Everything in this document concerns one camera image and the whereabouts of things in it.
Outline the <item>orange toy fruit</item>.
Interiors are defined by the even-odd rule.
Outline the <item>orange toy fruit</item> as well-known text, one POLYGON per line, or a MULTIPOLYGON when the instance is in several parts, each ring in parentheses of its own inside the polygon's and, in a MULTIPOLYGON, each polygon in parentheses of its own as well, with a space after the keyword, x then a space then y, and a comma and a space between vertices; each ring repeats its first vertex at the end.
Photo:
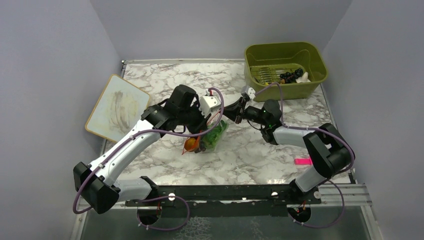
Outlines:
POLYGON ((199 137, 188 137, 183 145, 182 153, 194 152, 199 148, 199 137))

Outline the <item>green toy lettuce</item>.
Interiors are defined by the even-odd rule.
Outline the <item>green toy lettuce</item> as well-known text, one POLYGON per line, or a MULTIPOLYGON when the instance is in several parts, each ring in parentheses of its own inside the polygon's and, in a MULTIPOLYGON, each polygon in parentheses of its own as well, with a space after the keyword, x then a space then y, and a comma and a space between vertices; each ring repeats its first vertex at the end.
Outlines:
POLYGON ((226 132, 228 125, 226 121, 221 120, 216 127, 201 137, 201 143, 205 151, 210 152, 216 148, 218 142, 226 132))

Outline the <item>clear zip bag orange zipper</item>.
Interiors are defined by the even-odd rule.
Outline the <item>clear zip bag orange zipper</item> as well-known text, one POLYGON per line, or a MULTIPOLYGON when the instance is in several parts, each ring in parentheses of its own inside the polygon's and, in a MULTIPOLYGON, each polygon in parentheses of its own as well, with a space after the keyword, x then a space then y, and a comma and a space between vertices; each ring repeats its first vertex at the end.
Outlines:
POLYGON ((221 119, 218 125, 207 134, 198 137, 186 138, 181 154, 213 152, 225 135, 228 127, 229 124, 225 120, 221 119))

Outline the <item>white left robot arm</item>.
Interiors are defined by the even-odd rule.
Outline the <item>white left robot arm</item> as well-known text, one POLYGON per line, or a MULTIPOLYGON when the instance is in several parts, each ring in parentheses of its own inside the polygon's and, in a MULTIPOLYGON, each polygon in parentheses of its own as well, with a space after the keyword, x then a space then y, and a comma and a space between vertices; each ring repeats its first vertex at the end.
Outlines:
POLYGON ((110 150, 89 164, 77 163, 72 172, 75 196, 72 210, 82 214, 109 211, 117 202, 139 199, 144 205, 157 200, 157 191, 144 178, 124 182, 117 179, 146 148, 165 135, 202 137, 213 130, 207 121, 212 112, 224 110, 224 97, 215 87, 200 96, 187 85, 178 85, 170 97, 151 105, 134 127, 110 150))

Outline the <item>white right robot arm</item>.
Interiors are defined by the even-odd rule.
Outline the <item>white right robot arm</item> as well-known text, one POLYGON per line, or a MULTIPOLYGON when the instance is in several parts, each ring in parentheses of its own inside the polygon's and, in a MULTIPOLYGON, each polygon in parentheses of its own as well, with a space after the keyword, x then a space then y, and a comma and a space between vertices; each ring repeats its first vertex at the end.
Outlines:
POLYGON ((306 200, 317 186, 346 171, 355 160, 352 148, 331 123, 311 128, 285 125, 277 100, 266 100, 257 108, 247 106, 247 98, 240 97, 224 107, 223 114, 236 124, 243 120, 259 124, 262 138, 271 145, 291 145, 307 150, 312 165, 289 183, 285 193, 296 204, 306 200))

